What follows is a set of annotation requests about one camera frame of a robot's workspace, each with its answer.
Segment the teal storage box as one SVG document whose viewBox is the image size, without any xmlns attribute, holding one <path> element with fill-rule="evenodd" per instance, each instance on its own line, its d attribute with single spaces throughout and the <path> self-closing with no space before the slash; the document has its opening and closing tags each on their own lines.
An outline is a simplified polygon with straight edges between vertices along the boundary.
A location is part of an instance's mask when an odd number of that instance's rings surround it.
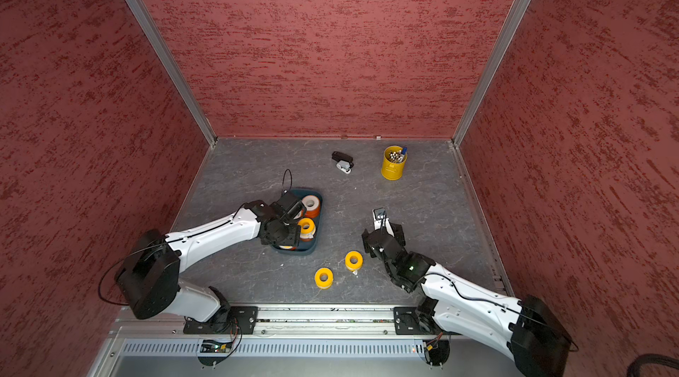
<svg viewBox="0 0 679 377">
<path fill-rule="evenodd" d="M 295 249 L 283 250 L 283 249 L 280 249 L 279 246 L 275 246 L 275 245 L 273 245 L 272 247 L 275 251 L 279 251 L 280 253 L 286 253 L 286 254 L 297 255 L 297 256 L 310 255 L 316 249 L 316 246 L 318 244 L 318 238 L 320 236 L 320 216 L 321 216 L 321 212 L 322 212 L 322 209 L 323 209 L 323 198 L 322 198 L 321 194 L 317 191 L 311 191 L 311 190 L 306 190 L 306 189 L 290 189 L 290 190 L 287 190 L 287 191 L 292 191 L 292 193 L 295 193 L 295 195 L 298 196 L 301 200 L 305 196 L 308 196 L 308 195 L 314 195 L 314 196 L 317 196 L 317 197 L 320 198 L 321 211 L 320 211 L 319 216 L 313 219 L 313 221 L 316 223 L 317 232 L 316 232 L 315 237 L 312 240 L 304 241 L 304 240 L 300 239 L 299 245 L 297 247 L 295 247 Z M 297 218 L 300 218 L 300 220 L 305 218 L 304 214 L 298 214 Z"/>
</svg>

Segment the orange sealing tape roll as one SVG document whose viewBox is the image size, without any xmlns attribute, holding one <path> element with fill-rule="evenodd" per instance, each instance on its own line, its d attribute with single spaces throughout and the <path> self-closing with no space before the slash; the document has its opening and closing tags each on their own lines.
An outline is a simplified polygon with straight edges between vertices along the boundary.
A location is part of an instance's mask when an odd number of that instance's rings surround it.
<svg viewBox="0 0 679 377">
<path fill-rule="evenodd" d="M 319 216 L 321 211 L 321 201 L 319 197 L 314 195 L 305 196 L 302 199 L 302 203 L 305 208 L 305 218 L 314 219 Z"/>
</svg>

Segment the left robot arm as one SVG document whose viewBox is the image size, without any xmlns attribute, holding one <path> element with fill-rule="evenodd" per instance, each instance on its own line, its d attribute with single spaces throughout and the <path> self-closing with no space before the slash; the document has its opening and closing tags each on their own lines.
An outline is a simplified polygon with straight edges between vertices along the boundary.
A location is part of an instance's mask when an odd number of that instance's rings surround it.
<svg viewBox="0 0 679 377">
<path fill-rule="evenodd" d="M 242 204 L 227 216 L 166 235 L 150 230 L 122 261 L 114 280 L 134 317 L 148 320 L 162 313 L 207 325 L 215 333 L 231 327 L 231 306 L 217 289 L 187 283 L 180 275 L 211 255 L 258 239 L 264 245 L 295 247 L 306 206 L 293 191 L 267 204 Z"/>
</svg>

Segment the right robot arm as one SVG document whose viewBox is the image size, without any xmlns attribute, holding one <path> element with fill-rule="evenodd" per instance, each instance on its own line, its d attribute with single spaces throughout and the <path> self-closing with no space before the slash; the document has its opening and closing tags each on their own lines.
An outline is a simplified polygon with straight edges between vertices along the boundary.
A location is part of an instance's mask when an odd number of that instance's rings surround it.
<svg viewBox="0 0 679 377">
<path fill-rule="evenodd" d="M 564 375 L 575 343 L 540 298 L 500 295 L 408 251 L 400 225 L 365 230 L 362 243 L 366 253 L 383 262 L 394 285 L 424 294 L 416 308 L 424 333 L 473 339 L 512 359 L 524 376 Z"/>
</svg>

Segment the yellow pen cup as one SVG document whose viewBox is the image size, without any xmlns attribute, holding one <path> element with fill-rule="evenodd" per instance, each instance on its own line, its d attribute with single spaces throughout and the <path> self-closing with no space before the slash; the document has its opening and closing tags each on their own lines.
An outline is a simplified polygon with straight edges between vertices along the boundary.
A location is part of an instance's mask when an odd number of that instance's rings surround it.
<svg viewBox="0 0 679 377">
<path fill-rule="evenodd" d="M 381 175 L 388 181 L 398 181 L 403 176 L 408 149 L 398 145 L 392 145 L 385 149 Z"/>
</svg>

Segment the black white stapler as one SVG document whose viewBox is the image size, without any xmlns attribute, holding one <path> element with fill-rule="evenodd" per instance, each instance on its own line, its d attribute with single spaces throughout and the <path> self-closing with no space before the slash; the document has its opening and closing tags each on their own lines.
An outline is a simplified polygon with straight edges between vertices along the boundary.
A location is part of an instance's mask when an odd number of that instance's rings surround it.
<svg viewBox="0 0 679 377">
<path fill-rule="evenodd" d="M 352 172 L 354 166 L 352 156 L 344 152 L 335 151 L 332 153 L 332 160 L 335 161 L 336 168 L 344 174 L 349 175 Z"/>
</svg>

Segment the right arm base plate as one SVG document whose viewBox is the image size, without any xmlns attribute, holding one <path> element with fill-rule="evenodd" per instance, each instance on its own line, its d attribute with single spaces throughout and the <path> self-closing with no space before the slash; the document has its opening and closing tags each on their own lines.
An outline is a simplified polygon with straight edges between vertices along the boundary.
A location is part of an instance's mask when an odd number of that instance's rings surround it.
<svg viewBox="0 0 679 377">
<path fill-rule="evenodd" d="M 458 336 L 456 332 L 442 329 L 431 314 L 418 307 L 397 306 L 393 313 L 398 336 Z"/>
</svg>

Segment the aluminium front rail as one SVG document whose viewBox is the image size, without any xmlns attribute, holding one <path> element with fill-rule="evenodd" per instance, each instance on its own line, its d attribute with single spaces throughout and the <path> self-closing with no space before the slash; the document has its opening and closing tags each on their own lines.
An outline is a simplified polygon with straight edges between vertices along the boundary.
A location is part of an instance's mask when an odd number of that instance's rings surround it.
<svg viewBox="0 0 679 377">
<path fill-rule="evenodd" d="M 394 327 L 391 304 L 233 304 L 257 306 L 259 313 L 252 335 L 254 337 L 311 336 L 311 337 L 387 337 L 398 336 Z M 107 336 L 180 338 L 185 335 L 185 317 L 162 313 L 148 320 L 137 320 L 127 308 L 121 311 Z"/>
</svg>

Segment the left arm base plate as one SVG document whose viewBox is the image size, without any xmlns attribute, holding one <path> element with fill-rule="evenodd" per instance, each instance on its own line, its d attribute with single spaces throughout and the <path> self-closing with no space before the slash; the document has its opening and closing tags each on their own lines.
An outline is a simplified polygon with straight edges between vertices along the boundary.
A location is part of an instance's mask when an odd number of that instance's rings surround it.
<svg viewBox="0 0 679 377">
<path fill-rule="evenodd" d="M 252 335 L 259 308 L 257 306 L 221 307 L 206 322 L 185 318 L 185 335 Z"/>
</svg>

